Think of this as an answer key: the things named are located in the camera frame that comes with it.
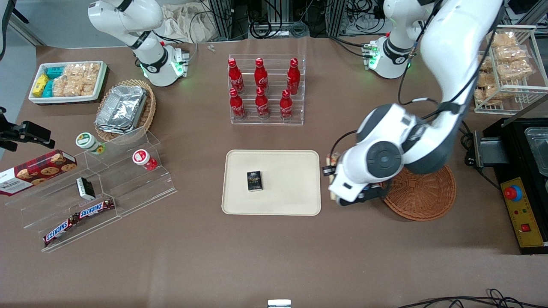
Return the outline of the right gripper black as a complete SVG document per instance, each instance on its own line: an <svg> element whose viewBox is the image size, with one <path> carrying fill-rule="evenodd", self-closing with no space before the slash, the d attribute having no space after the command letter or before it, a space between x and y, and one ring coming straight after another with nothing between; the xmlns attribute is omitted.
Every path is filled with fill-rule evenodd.
<svg viewBox="0 0 548 308"><path fill-rule="evenodd" d="M0 108L0 147L8 151L16 151L19 142L35 143L49 149L54 149L56 142L51 138L51 131L37 125L32 121L23 121L20 125L10 123L4 113L6 109Z"/></svg>

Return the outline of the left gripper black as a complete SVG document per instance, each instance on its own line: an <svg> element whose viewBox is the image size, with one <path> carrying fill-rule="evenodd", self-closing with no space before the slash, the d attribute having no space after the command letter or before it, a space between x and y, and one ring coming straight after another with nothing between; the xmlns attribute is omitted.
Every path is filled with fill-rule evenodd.
<svg viewBox="0 0 548 308"><path fill-rule="evenodd" d="M336 173L336 166L323 166L322 175L323 177L330 177ZM354 201L347 201L340 199L340 205L346 207L352 204L364 203L372 199L381 199L383 200L389 191L389 185L383 187L380 184L370 184L367 187L364 187L362 191L358 194L358 197Z"/></svg>

